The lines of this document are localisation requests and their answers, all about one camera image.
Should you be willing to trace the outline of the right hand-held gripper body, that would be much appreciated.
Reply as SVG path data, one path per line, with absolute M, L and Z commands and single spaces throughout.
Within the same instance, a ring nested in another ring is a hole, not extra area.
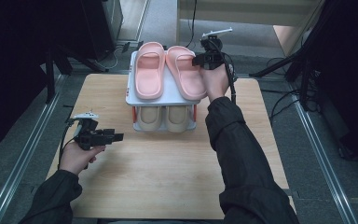
M 201 66 L 207 70 L 214 70 L 225 62 L 225 56 L 222 52 L 223 42 L 220 37 L 226 33 L 232 32 L 232 28 L 211 31 L 202 35 L 201 45 L 205 49 L 203 62 Z

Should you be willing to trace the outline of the metal floor rail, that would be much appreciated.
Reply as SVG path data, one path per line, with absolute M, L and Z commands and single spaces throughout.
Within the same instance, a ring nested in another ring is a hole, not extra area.
M 358 224 L 358 219 L 354 214 L 347 194 L 342 187 L 337 174 L 327 157 L 324 145 L 317 134 L 309 114 L 302 108 L 300 103 L 296 103 L 296 111 L 310 140 L 312 150 L 316 160 L 322 170 L 326 184 L 330 190 L 333 201 L 341 216 L 343 224 Z
M 53 110 L 56 107 L 56 104 L 59 101 L 62 87 L 64 86 L 67 78 L 68 75 L 58 75 L 56 81 L 54 82 L 56 92 L 53 94 L 52 99 L 48 103 L 45 103 L 43 110 L 38 117 L 38 120 L 29 138 L 27 139 L 25 146 L 21 150 L 20 156 L 16 160 L 16 163 L 12 171 L 10 172 L 7 181 L 0 190 L 0 222 L 3 219 L 4 214 L 28 167 L 28 164 L 34 155 L 39 140 L 46 129 Z

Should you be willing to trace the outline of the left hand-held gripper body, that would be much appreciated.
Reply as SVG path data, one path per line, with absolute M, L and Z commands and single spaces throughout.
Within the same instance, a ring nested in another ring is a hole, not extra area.
M 98 115 L 91 111 L 74 115 L 74 120 L 78 121 L 74 133 L 74 140 L 84 150 L 107 145 L 107 138 L 104 135 L 104 131 L 96 129 L 98 117 Z

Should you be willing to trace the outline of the black curtain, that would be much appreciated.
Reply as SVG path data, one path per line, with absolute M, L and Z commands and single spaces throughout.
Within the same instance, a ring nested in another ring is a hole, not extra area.
M 325 0 L 314 32 L 318 84 L 346 126 L 339 142 L 358 157 L 358 0 Z
M 102 0 L 0 0 L 0 142 L 47 88 L 41 65 L 54 45 L 88 60 L 112 51 Z

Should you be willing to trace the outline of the black metal stand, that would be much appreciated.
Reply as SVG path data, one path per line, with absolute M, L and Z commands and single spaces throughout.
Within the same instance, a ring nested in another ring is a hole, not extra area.
M 73 71 L 73 67 L 69 62 L 69 58 L 73 58 L 85 65 L 94 72 L 101 73 L 103 69 L 101 66 L 95 65 L 85 57 L 76 53 L 72 49 L 63 45 L 54 45 L 46 51 L 46 75 L 47 75 L 47 104 L 49 104 L 55 93 L 55 79 L 54 79 L 54 67 L 57 67 L 62 74 L 70 75 Z

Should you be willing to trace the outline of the black tripod stand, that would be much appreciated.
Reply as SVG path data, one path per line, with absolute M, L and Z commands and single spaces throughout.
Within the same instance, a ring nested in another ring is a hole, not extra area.
M 296 52 L 293 52 L 288 57 L 269 65 L 267 68 L 259 72 L 250 74 L 250 77 L 263 77 L 289 64 L 289 68 L 284 75 L 288 82 L 294 82 L 300 74 L 303 74 L 304 76 L 304 84 L 301 85 L 300 89 L 300 102 L 301 104 L 304 104 L 306 90 L 308 89 L 308 81 L 306 78 L 310 76 L 310 55 L 313 45 L 317 42 L 318 35 L 325 26 L 323 11 L 326 2 L 327 0 L 320 0 L 318 7 L 312 12 L 310 21 L 307 23 L 307 27 L 309 28 L 308 35 L 305 35 L 305 32 L 303 32 L 303 39 Z

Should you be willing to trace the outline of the white two-tier shoe rack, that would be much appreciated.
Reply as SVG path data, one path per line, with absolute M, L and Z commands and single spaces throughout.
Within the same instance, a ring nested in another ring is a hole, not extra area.
M 135 61 L 138 51 L 134 51 L 131 54 L 130 69 L 128 74 L 128 84 L 126 89 L 126 103 L 132 107 L 132 120 L 133 129 L 137 132 L 143 132 L 139 122 L 137 121 L 138 109 L 145 106 L 160 106 L 161 107 L 161 124 L 157 129 L 157 132 L 167 132 L 167 126 L 165 124 L 166 107 L 167 106 L 186 106 L 188 108 L 188 125 L 187 131 L 194 130 L 197 127 L 197 105 L 200 100 L 189 101 L 185 99 L 175 83 L 174 77 L 168 66 L 164 66 L 163 74 L 163 93 L 158 99 L 144 100 L 138 98 L 135 88 Z

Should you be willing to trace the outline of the grey cabinet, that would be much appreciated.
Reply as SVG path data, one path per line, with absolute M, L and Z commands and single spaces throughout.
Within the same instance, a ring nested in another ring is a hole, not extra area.
M 102 0 L 108 28 L 114 42 L 117 42 L 123 22 L 120 0 Z

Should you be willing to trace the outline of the beige wooden partition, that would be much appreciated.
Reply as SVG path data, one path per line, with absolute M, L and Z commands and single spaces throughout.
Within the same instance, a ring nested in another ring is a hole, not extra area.
M 231 27 L 224 49 L 234 55 L 289 56 L 299 48 L 303 32 L 320 0 L 177 0 L 176 41 Z

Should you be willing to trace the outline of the person's right hand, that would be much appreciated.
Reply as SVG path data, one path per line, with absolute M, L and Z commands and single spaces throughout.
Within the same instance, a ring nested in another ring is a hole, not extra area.
M 201 68 L 200 74 L 210 102 L 226 95 L 228 78 L 226 67 L 223 64 L 214 70 Z

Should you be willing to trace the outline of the person's left hand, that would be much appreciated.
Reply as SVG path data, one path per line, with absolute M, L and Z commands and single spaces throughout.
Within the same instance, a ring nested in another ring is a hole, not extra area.
M 97 155 L 104 150 L 105 146 L 84 150 L 78 143 L 70 143 L 63 150 L 59 169 L 79 175 L 90 163 L 94 163 L 97 160 Z

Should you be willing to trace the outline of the pink slipper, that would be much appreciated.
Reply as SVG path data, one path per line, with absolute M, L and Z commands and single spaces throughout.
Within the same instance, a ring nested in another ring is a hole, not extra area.
M 195 53 L 182 46 L 173 46 L 167 50 L 167 64 L 182 97 L 189 101 L 201 100 L 206 89 L 200 75 L 200 68 L 192 64 Z
M 163 93 L 165 50 L 158 42 L 143 44 L 135 58 L 135 89 L 140 99 L 158 99 Z

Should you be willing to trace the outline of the cream clog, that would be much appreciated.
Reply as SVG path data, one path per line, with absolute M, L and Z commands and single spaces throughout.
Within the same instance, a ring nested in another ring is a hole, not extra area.
M 137 121 L 143 131 L 155 131 L 161 125 L 160 106 L 141 106 L 138 109 Z
M 165 123 L 172 133 L 182 133 L 189 124 L 189 109 L 186 105 L 172 105 L 166 108 Z

